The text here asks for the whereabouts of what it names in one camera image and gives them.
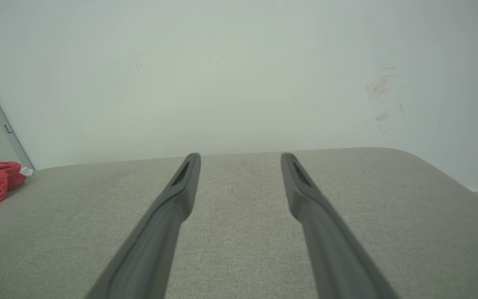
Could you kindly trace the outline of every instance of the white cloth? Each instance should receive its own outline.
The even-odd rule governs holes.
[[[21,168],[20,173],[25,175],[27,178],[30,178],[34,174],[34,170],[24,167]]]

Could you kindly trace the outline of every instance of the white wall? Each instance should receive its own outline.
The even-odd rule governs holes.
[[[385,146],[478,190],[478,1],[0,0],[38,169]]]

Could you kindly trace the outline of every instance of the gray cushion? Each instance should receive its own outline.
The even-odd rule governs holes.
[[[385,148],[295,152],[401,298],[478,298],[478,197]],[[279,153],[203,156],[167,298],[315,298]],[[40,170],[0,203],[0,298],[82,298],[183,158]]]

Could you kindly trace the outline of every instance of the gray fabric surface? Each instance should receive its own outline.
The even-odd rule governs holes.
[[[478,298],[478,197],[384,148],[295,152],[401,298]],[[37,172],[0,203],[0,299],[78,299],[182,158]],[[279,153],[202,157],[168,299],[315,298]]]

